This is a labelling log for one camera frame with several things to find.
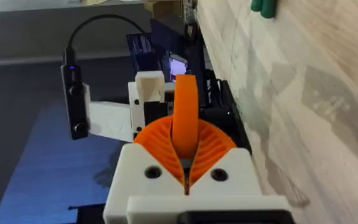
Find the white orange right gripper right finger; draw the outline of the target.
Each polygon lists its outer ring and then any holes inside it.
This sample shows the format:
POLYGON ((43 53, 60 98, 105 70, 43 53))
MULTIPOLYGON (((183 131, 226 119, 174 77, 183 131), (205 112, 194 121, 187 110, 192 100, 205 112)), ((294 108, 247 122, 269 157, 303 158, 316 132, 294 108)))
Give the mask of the white orange right gripper right finger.
POLYGON ((199 139, 188 180, 190 196, 262 195, 250 152, 215 125, 199 121, 199 139))

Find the white orange right gripper left finger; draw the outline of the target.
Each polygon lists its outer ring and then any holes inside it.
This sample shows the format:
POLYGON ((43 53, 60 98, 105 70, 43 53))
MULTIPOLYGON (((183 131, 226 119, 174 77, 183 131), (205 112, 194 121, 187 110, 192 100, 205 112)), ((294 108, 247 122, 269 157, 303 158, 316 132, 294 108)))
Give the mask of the white orange right gripper left finger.
POLYGON ((105 223, 176 223, 185 174, 171 140, 172 117, 147 125, 121 150, 103 212, 105 223))

